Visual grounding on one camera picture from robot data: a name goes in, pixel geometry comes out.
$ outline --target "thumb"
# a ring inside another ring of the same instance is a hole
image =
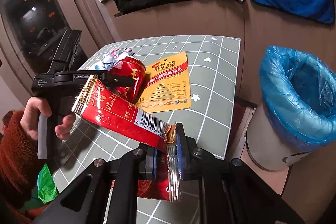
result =
[[[38,98],[38,97],[29,98],[25,110],[32,114],[34,112],[35,113],[41,112],[46,117],[51,116],[51,108],[48,104],[48,101],[44,98]]]

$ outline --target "gray handle grip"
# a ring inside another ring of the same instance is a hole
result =
[[[39,117],[39,125],[37,129],[37,146],[38,152],[37,157],[40,160],[46,160],[47,156],[47,125],[48,125],[48,118],[40,113]]]

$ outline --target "barcode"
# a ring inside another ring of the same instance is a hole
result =
[[[163,120],[143,111],[140,108],[136,114],[134,124],[159,135],[161,138],[165,138],[165,131],[169,126]]]

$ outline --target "pyramid diagram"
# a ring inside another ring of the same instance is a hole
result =
[[[162,101],[172,98],[174,98],[174,95],[171,93],[171,91],[165,86],[163,82],[159,82],[153,93],[149,95],[147,101]]]

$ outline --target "hand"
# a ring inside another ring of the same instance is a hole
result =
[[[37,128],[40,112],[46,116],[51,116],[51,109],[46,99],[31,97],[26,105],[22,119],[21,127],[34,141],[37,141]],[[70,138],[70,130],[74,125],[76,116],[74,114],[67,115],[63,118],[63,124],[55,127],[55,133],[61,140]]]

